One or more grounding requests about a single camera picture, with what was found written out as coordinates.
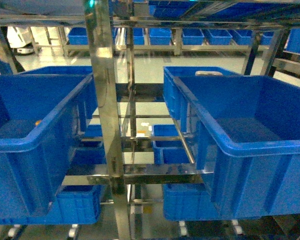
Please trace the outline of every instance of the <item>vertical metal post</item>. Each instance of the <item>vertical metal post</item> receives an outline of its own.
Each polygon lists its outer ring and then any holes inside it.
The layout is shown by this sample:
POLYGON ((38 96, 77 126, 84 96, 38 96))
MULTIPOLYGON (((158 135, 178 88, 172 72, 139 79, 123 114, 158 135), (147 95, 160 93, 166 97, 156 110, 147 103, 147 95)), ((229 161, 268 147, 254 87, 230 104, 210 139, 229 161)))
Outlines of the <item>vertical metal post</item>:
POLYGON ((290 29, 277 30, 274 32, 260 75, 274 76, 276 71, 276 67, 273 66, 274 60, 281 57, 289 34, 290 29))
POLYGON ((52 45, 48 27, 45 26, 45 27, 44 27, 44 31, 45 31, 46 39, 48 40, 48 44, 49 44, 49 45, 52 45))
POLYGON ((243 63, 242 75, 250 75, 251 70, 254 66, 254 62, 256 59, 256 55, 258 54, 258 48, 261 43, 261 33, 257 31, 253 31, 251 42, 249 44, 248 51, 246 53, 246 57, 243 63))
POLYGON ((179 56, 182 51, 182 28, 175 29, 174 33, 174 55, 179 56))
POLYGON ((30 33, 31 43, 32 43, 34 52, 37 56, 39 56, 39 51, 38 51, 38 47, 37 47, 37 42, 36 42, 35 37, 34 37, 34 33, 32 32, 31 27, 28 27, 27 29, 30 33))
POLYGON ((57 34, 58 34, 58 40, 61 47, 61 51, 63 56, 65 55, 65 44, 66 44, 66 34, 65 34, 65 28, 64 27, 58 27, 57 28, 57 34))
POLYGON ((0 73, 16 74, 17 67, 14 63, 12 52, 9 49, 8 42, 0 29, 0 73))
POLYGON ((136 121, 136 81, 135 81, 135 53, 134 53, 134 29, 128 27, 127 29, 127 43, 126 43, 126 65, 128 73, 128 91, 130 93, 130 133, 132 137, 137 135, 137 121, 136 121))
POLYGON ((82 0, 117 231, 131 239, 108 0, 82 0))

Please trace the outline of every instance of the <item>metal shelf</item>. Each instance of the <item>metal shelf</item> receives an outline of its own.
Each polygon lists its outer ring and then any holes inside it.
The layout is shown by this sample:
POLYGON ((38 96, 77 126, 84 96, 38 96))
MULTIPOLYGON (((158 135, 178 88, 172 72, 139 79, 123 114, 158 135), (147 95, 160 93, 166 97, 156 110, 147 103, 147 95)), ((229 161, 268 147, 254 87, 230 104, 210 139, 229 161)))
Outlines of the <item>metal shelf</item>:
MULTIPOLYGON (((175 34, 174 39, 180 39, 181 35, 176 36, 177 33, 182 33, 182 28, 174 28, 175 34)), ((153 51, 153 52, 174 52, 175 56, 180 55, 182 52, 246 52, 249 50, 248 45, 238 45, 235 41, 231 41, 229 45, 209 45, 209 43, 205 40, 202 45, 183 45, 178 44, 175 41, 172 41, 171 45, 151 45, 149 31, 147 28, 144 29, 144 45, 134 45, 133 50, 135 52, 144 52, 144 51, 153 51)), ((127 50, 126 40, 124 35, 126 34, 126 29, 121 28, 117 34, 115 39, 115 51, 117 52, 125 52, 127 50)), ((89 51, 88 45, 71 45, 69 41, 62 41, 62 46, 65 55, 68 57, 71 51, 89 51)), ((268 49, 268 45, 260 45, 258 47, 258 52, 262 52, 268 49)))
MULTIPOLYGON (((300 74, 293 68, 297 61, 300 64, 300 57, 296 59, 288 58, 283 54, 284 45, 289 36, 289 29, 300 27, 300 12, 296 14, 285 15, 291 9, 300 8, 300 0, 202 0, 197 2, 194 8, 201 3, 209 3, 201 11, 209 12, 217 6, 214 14, 226 9, 227 6, 233 6, 235 3, 278 3, 289 4, 280 6, 274 11, 262 12, 257 15, 247 16, 244 19, 215 19, 207 20, 208 14, 197 16, 188 11, 184 16, 178 19, 164 19, 149 16, 148 5, 146 3, 132 4, 130 1, 116 2, 121 4, 120 15, 111 17, 109 14, 108 0, 82 0, 84 15, 44 15, 44 14, 0 14, 0 26, 84 26, 86 23, 89 46, 71 46, 63 44, 62 48, 67 53, 71 50, 89 50, 93 74, 95 76, 95 86, 97 92, 97 101, 99 104, 99 118, 102 126, 103 142, 106 154, 107 164, 94 167, 74 167, 69 170, 64 179, 64 185, 96 185, 109 184, 112 192, 112 201, 108 204, 114 206, 114 215, 118 236, 122 240, 132 238, 133 231, 130 226, 130 206, 142 204, 140 194, 136 189, 141 184, 164 184, 164 183, 201 183, 201 171, 196 170, 193 157, 188 150, 188 156, 192 163, 171 165, 154 164, 124 164, 123 151, 136 152, 149 149, 151 137, 136 137, 136 102, 162 101, 162 84, 136 84, 134 70, 134 52, 135 51, 174 51, 176 55, 181 51, 245 51, 247 57, 242 68, 244 75, 249 75, 258 51, 263 50, 259 46, 261 42, 261 33, 259 31, 276 30, 273 36, 269 50, 265 56, 263 75, 273 76, 276 68, 283 69, 292 73, 300 74), (272 19, 273 13, 279 13, 282 17, 272 19), (118 51, 126 51, 128 84, 118 85, 115 82, 115 67, 113 61, 113 41, 111 27, 124 27, 127 29, 127 45, 117 45, 118 51), (133 28, 174 28, 177 36, 175 45, 171 46, 134 46, 133 28), (181 29, 182 28, 210 28, 210 29, 252 29, 255 31, 250 46, 182 46, 181 29), (117 94, 122 97, 122 102, 129 103, 129 114, 126 118, 130 119, 131 137, 121 136, 117 94), (132 186, 134 186, 134 197, 130 197, 132 186)), ((66 43, 66 37, 59 32, 63 43, 66 43)), ((11 55, 7 50, 7 43, 2 38, 0 31, 0 70, 3 73, 16 73, 11 55), (9 71, 5 71, 7 63, 11 66, 9 71)), ((187 150, 187 144, 180 131, 179 135, 187 150)), ((85 139, 82 144, 94 139, 85 139)), ((135 228, 138 227, 138 218, 135 218, 135 228)))

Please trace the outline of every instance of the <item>warehouse shelf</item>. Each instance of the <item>warehouse shelf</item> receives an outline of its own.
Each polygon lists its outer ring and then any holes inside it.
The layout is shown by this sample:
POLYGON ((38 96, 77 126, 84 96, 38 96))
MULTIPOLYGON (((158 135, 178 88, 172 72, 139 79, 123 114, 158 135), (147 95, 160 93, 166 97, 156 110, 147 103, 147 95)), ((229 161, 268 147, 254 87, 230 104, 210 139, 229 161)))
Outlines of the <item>warehouse shelf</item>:
MULTIPOLYGON (((104 202, 104 205, 114 207, 114 215, 118 236, 120 239, 132 239, 136 233, 130 225, 130 206, 136 204, 152 204, 160 200, 142 199, 141 184, 166 184, 166 183, 202 183, 201 171, 195 167, 195 161, 189 151, 187 142, 181 134, 176 121, 175 125, 183 146, 188 153, 191 163, 187 164, 124 164, 124 152, 149 151, 151 140, 175 141, 176 137, 137 137, 136 130, 136 102, 163 101, 162 84, 136 84, 134 69, 134 53, 136 51, 173 51, 180 55, 182 51, 242 51, 247 56, 242 68, 242 74, 250 75, 256 54, 263 51, 265 46, 260 46, 262 32, 273 31, 274 36, 266 51, 262 75, 273 76, 276 69, 287 73, 297 74, 300 71, 294 66, 300 66, 300 54, 284 52, 284 47, 292 27, 300 27, 300 0, 201 0, 195 3, 191 9, 179 18, 158 18, 149 16, 149 6, 145 2, 131 4, 129 1, 116 1, 114 16, 109 13, 108 0, 83 0, 84 14, 65 11, 47 11, 44 8, 36 8, 38 1, 17 1, 22 14, 15 11, 13 5, 0 4, 0 26, 52 26, 52 27, 83 27, 86 26, 89 45, 69 45, 65 34, 59 32, 62 49, 65 55, 71 51, 90 52, 93 73, 95 78, 96 94, 98 96, 99 118, 102 126, 102 138, 86 138, 82 144, 103 140, 107 164, 96 167, 74 166, 63 180, 63 185, 98 185, 108 184, 111 187, 112 199, 104 202), (263 10, 237 18, 213 17, 236 4, 277 4, 278 7, 263 10), (115 67, 113 61, 112 27, 121 28, 120 37, 116 39, 115 50, 126 52, 128 84, 116 84, 115 67), (172 45, 150 45, 149 33, 145 31, 145 45, 135 45, 133 40, 133 28, 170 28, 174 29, 172 45), (182 45, 182 28, 197 29, 249 29, 254 30, 252 41, 249 46, 236 45, 182 45), (129 118, 131 136, 121 136, 120 116, 118 113, 117 100, 129 103, 129 118)), ((12 56, 7 51, 7 43, 0 31, 0 70, 2 73, 15 74, 16 66, 12 56)), ((140 219, 134 217, 134 227, 141 228, 140 219)))

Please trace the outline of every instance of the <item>gray floor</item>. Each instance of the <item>gray floor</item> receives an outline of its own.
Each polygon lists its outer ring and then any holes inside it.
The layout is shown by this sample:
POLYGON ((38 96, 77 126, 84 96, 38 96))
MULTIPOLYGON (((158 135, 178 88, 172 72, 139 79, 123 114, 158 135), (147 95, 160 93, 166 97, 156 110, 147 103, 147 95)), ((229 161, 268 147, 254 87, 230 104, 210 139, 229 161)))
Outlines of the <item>gray floor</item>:
MULTIPOLYGON (((28 55, 18 56, 17 59, 26 70, 32 70, 45 66, 65 66, 65 65, 90 65, 88 53, 80 52, 70 58, 62 56, 61 50, 56 47, 53 49, 43 48, 39 56, 28 55)), ((244 63, 242 53, 224 53, 224 52, 204 52, 188 53, 184 56, 175 57, 173 54, 160 56, 154 53, 138 54, 135 57, 135 78, 137 83, 162 83, 163 66, 219 66, 234 72, 240 73, 244 63)), ((123 53, 115 57, 116 81, 118 83, 127 82, 127 62, 123 53)), ((252 74, 258 75, 261 71, 263 60, 258 57, 252 74)), ((300 81, 296 78, 282 73, 276 73, 275 77, 292 82, 300 86, 300 81)), ((127 104, 120 104, 121 114, 125 113, 127 104)), ((168 111, 164 103, 137 103, 137 114, 162 114, 167 115, 168 111)), ((149 126, 154 124, 171 124, 170 119, 138 119, 137 129, 146 131, 150 134, 149 126)), ((130 153, 125 155, 125 162, 130 162, 130 153)), ((153 163, 152 153, 137 153, 136 163, 153 163)), ((148 198, 161 198, 162 191, 159 185, 149 185, 146 188, 148 198)), ((167 238, 177 237, 178 224, 164 219, 162 213, 162 204, 153 205, 147 213, 142 215, 142 237, 143 238, 167 238)), ((29 226, 21 240, 64 240, 67 238, 69 225, 60 226, 29 226)), ((90 239, 116 239, 118 238, 113 206, 103 205, 100 221, 94 225, 82 227, 80 240, 90 239)))

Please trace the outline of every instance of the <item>bin handle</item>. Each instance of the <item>bin handle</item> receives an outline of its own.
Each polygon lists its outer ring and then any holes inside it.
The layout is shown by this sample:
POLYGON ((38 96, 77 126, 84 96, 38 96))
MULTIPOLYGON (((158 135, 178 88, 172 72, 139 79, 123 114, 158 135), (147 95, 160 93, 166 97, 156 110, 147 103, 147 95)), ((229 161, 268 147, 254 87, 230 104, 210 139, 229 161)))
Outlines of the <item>bin handle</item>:
POLYGON ((207 75, 213 75, 213 76, 222 76, 223 74, 219 71, 196 71, 196 76, 207 76, 207 75))

